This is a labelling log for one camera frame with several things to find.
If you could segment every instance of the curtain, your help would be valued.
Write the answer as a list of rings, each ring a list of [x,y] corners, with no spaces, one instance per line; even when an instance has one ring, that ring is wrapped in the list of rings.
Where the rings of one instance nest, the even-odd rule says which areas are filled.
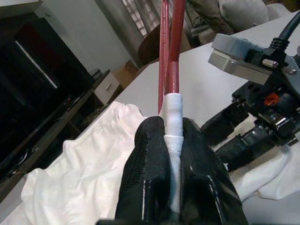
[[[162,0],[95,0],[138,67],[137,52],[145,36],[160,24]],[[173,1],[170,0],[170,15]],[[185,15],[184,31],[189,38],[193,25]]]

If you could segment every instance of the table surface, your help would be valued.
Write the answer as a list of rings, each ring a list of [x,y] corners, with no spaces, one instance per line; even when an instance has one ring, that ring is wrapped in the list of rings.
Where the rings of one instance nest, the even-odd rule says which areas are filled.
[[[268,47],[295,15],[253,27],[235,34],[240,38]],[[287,54],[296,55],[300,45],[300,27],[290,38]],[[211,44],[200,46],[180,55],[180,93],[183,96],[183,115],[194,119],[199,126],[231,103],[232,93],[246,80],[229,75],[208,63]],[[144,116],[155,116],[158,110],[158,66],[148,66],[116,101],[138,106]],[[263,200],[258,197],[244,202],[250,223],[299,224],[300,194],[281,201]]]

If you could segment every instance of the white fabric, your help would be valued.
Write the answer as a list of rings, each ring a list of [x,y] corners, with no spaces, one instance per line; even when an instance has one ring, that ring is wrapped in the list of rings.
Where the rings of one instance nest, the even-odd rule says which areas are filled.
[[[170,208],[175,214],[180,212],[180,156],[183,144],[182,96],[177,93],[167,94],[161,117],[165,124],[165,143],[171,162]]]
[[[81,137],[64,143],[63,154],[46,170],[28,174],[22,204],[1,225],[94,225],[113,218],[123,168],[143,120],[136,106],[112,103]],[[253,121],[240,124],[231,137],[247,132]],[[274,148],[232,172],[241,199],[281,199],[299,191],[299,148],[300,143]]]
[[[236,30],[242,31],[269,21],[262,0],[218,0],[221,15]]]
[[[134,105],[114,102],[46,170],[28,174],[23,203],[3,225],[94,225],[114,218],[123,168],[144,120]]]
[[[266,7],[268,10],[269,21],[291,14],[291,12],[287,10],[287,8],[283,4],[274,3],[269,4]]]

